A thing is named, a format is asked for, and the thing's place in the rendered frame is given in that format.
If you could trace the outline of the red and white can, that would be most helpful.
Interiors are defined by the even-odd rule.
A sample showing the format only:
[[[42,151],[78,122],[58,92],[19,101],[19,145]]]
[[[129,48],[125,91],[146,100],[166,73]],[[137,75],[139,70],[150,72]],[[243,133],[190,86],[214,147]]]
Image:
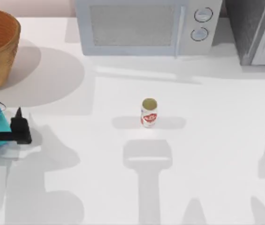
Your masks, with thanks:
[[[141,124],[144,127],[151,127],[157,120],[158,103],[153,98],[146,98],[142,101],[141,105]]]

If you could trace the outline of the round microwave knob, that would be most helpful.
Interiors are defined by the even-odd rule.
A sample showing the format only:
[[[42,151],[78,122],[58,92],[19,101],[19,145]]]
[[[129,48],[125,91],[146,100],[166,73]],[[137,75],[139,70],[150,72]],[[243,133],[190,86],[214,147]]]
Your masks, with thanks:
[[[207,39],[207,37],[209,36],[209,31],[208,31],[208,29],[206,29],[204,27],[200,27],[198,29],[194,29],[191,32],[190,36],[191,36],[192,40],[194,40],[196,42],[200,42],[200,41]]]
[[[197,9],[194,13],[194,18],[197,22],[205,23],[213,16],[213,11],[209,7]]]

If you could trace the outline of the grey cabinet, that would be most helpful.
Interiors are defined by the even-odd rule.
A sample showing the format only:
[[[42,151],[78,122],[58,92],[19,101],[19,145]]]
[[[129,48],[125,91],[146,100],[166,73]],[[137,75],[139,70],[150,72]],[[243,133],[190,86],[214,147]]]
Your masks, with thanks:
[[[226,0],[225,5],[240,64],[251,66],[265,0]]]

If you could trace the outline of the pale microwave oven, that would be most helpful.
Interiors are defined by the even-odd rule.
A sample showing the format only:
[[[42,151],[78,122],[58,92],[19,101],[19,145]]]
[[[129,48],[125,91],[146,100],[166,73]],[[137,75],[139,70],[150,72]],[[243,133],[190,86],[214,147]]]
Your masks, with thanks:
[[[223,0],[75,0],[75,12],[84,55],[173,56],[181,6],[185,7],[180,56],[205,55],[216,31]],[[212,18],[197,22],[194,13],[210,8]],[[194,29],[208,29],[196,42]]]

